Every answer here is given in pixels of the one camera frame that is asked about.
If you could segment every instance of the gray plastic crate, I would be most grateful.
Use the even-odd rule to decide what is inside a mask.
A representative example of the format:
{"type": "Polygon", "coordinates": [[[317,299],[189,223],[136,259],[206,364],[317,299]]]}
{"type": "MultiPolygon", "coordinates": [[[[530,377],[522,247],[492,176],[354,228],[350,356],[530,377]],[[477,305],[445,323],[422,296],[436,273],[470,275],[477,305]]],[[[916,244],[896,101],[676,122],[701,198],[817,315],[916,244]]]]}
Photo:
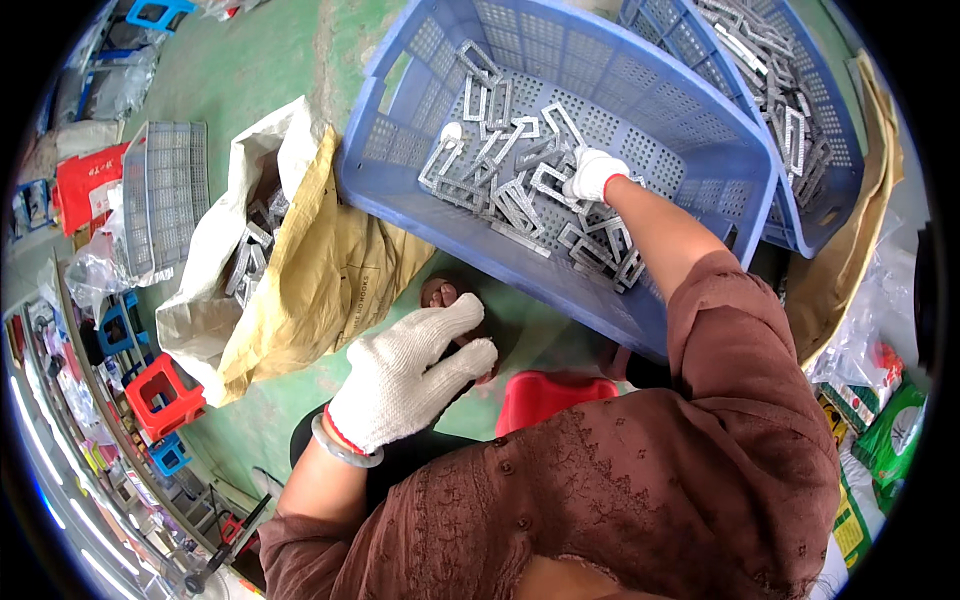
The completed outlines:
{"type": "Polygon", "coordinates": [[[210,207],[206,124],[147,122],[124,154],[124,227],[132,275],[186,260],[210,207]]]}

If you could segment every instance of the red plastic stool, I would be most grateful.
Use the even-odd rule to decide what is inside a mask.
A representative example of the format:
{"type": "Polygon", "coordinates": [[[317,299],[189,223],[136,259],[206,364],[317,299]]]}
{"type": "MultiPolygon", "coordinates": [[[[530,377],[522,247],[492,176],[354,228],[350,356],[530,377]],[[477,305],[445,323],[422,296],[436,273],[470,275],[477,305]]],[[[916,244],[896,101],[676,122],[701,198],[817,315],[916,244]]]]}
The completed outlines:
{"type": "Polygon", "coordinates": [[[183,387],[170,354],[162,352],[125,389],[127,402],[151,440],[157,441],[204,414],[204,386],[183,387]],[[163,395],[169,404],[154,403],[163,395]]]}
{"type": "Polygon", "coordinates": [[[536,425],[574,404],[618,395],[616,385],[603,377],[564,372],[519,372],[507,382],[503,408],[496,421],[496,435],[505,436],[521,427],[536,425]]]}

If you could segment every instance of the bracelet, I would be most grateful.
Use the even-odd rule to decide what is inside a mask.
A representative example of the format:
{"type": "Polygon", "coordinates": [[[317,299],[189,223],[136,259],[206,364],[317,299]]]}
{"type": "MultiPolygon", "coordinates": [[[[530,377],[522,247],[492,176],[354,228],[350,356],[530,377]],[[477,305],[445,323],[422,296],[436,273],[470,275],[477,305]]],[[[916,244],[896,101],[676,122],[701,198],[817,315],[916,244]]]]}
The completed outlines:
{"type": "Polygon", "coordinates": [[[348,465],[360,468],[373,468],[383,462],[383,446],[380,446],[370,456],[364,456],[350,452],[334,442],[324,431],[324,413],[320,413],[310,421],[310,429],[313,431],[314,440],[323,446],[324,450],[348,465]]]}

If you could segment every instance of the blue plastic basket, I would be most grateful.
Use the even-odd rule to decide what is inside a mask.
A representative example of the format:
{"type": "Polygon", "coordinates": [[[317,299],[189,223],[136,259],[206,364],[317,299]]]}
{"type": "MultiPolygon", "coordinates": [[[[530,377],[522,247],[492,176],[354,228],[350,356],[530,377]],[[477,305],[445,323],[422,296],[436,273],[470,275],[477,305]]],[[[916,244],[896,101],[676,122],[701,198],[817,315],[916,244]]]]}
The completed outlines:
{"type": "Polygon", "coordinates": [[[821,192],[804,207],[797,206],[753,93],[690,0],[626,0],[617,23],[692,68],[763,128],[780,179],[763,240],[812,258],[853,211],[863,178],[863,155],[836,81],[801,20],[782,0],[754,0],[753,10],[795,40],[795,65],[813,94],[809,100],[821,115],[821,127],[834,152],[821,192]]]}
{"type": "MultiPolygon", "coordinates": [[[[462,116],[466,69],[455,51],[466,38],[514,77],[515,116],[561,101],[589,145],[622,157],[721,239],[735,231],[732,250],[744,264],[776,184],[765,133],[661,49],[592,14],[539,0],[415,0],[368,64],[336,162],[347,203],[624,346],[663,356],[665,307],[653,282],[642,277],[619,295],[580,276],[556,242],[572,218],[559,204],[540,206],[554,228],[544,258],[417,181],[442,125],[462,116]],[[385,99],[400,70],[392,101],[385,99]]],[[[482,142],[475,124],[463,125],[466,164],[482,142]]]]}

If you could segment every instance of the paper bag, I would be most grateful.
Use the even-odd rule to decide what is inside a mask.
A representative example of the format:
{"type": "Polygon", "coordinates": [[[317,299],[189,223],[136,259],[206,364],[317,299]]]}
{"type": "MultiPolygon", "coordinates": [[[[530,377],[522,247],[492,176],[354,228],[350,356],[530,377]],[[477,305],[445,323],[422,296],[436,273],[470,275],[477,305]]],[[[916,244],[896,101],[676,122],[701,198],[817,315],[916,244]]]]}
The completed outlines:
{"type": "Polygon", "coordinates": [[[228,190],[198,223],[178,292],[156,310],[160,347],[223,406],[251,382],[302,369],[386,316],[433,247],[337,202],[338,137],[305,98],[231,142],[228,190]],[[224,296],[224,269],[247,223],[247,202],[276,152],[291,200],[273,255],[246,310],[224,296]]]}

